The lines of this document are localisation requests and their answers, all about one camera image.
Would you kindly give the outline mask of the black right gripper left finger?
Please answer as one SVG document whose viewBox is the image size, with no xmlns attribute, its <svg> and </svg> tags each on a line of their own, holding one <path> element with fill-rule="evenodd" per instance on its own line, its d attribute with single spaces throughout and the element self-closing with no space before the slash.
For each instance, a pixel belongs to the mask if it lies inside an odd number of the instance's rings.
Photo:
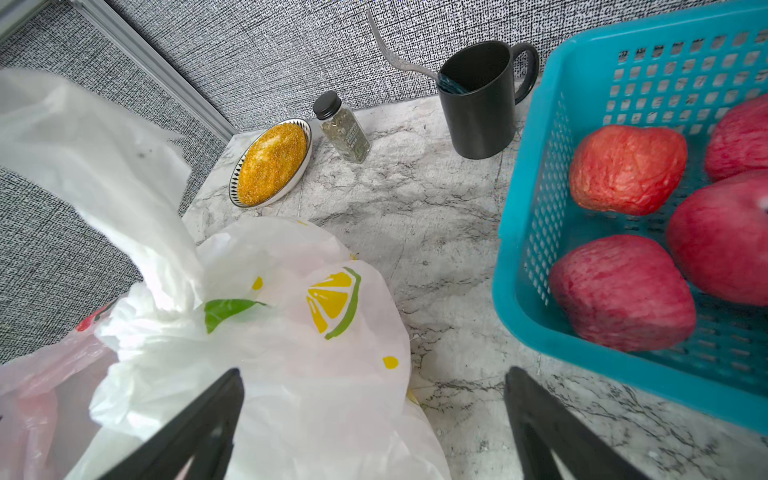
<svg viewBox="0 0 768 480">
<path fill-rule="evenodd" d="M 152 438 L 102 475 L 104 479 L 222 479 L 244 403 L 240 371 L 232 368 Z"/>
</svg>

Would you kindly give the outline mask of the pink plastic bag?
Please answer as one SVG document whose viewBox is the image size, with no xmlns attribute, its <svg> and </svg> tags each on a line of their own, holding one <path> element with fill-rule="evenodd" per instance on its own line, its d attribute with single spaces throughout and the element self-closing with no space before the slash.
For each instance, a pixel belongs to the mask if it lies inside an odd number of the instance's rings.
<svg viewBox="0 0 768 480">
<path fill-rule="evenodd" d="M 1 366 L 1 477 L 63 479 L 100 426 L 93 394 L 116 362 L 96 336 L 115 303 L 82 320 L 60 342 Z"/>
</svg>

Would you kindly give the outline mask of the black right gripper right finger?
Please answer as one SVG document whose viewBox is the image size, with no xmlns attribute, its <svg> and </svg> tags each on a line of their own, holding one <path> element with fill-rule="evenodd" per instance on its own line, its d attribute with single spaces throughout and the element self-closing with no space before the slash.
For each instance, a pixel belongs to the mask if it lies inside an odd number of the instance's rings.
<svg viewBox="0 0 768 480">
<path fill-rule="evenodd" d="M 576 479 L 645 479 L 528 373 L 505 376 L 505 406 L 525 479 L 560 479 L 559 459 Z"/>
</svg>

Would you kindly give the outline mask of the pink red apple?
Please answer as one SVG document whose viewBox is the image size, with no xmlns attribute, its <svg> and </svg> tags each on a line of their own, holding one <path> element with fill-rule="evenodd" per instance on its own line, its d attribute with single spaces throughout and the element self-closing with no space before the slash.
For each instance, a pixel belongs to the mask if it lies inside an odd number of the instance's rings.
<svg viewBox="0 0 768 480">
<path fill-rule="evenodd" d="M 549 285 L 574 332 L 607 348 L 668 349 L 696 327 L 687 282 L 665 249 L 645 237 L 591 241 L 553 265 Z"/>
<path fill-rule="evenodd" d="M 695 191 L 673 213 L 666 238 L 699 290 L 732 303 L 767 305 L 765 169 Z"/>
</svg>

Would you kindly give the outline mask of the white plastic bag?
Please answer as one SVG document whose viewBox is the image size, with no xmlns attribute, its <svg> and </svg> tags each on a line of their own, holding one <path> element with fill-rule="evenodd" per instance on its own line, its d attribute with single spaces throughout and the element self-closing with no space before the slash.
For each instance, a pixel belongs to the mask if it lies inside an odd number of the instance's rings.
<svg viewBox="0 0 768 480">
<path fill-rule="evenodd" d="M 101 477 L 232 368 L 244 403 L 227 478 L 449 477 L 386 282 L 334 235 L 255 217 L 196 242 L 175 134 L 45 71 L 1 73 L 1 163 L 141 274 L 96 327 L 117 360 L 89 404 L 100 429 L 63 479 Z"/>
</svg>

